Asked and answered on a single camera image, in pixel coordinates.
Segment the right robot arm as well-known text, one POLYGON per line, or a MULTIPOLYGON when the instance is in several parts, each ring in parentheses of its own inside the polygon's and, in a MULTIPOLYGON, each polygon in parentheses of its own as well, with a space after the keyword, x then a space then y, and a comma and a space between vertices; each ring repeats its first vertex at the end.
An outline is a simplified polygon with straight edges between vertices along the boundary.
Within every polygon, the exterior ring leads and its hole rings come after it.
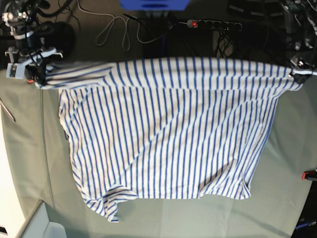
POLYGON ((38 19, 42 10, 49 8, 46 0, 11 0, 4 7, 1 23, 15 42, 4 53, 8 58, 7 78, 45 85, 49 58, 63 57, 56 44, 50 42, 56 34, 54 23, 38 19))

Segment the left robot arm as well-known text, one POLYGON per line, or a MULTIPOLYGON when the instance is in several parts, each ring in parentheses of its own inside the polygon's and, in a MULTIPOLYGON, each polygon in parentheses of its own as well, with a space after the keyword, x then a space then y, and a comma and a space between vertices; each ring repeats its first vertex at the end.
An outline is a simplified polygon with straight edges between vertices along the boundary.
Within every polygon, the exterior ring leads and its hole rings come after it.
POLYGON ((290 77, 298 84, 317 75, 317 2, 315 0, 282 0, 285 11, 287 51, 290 55, 290 77))

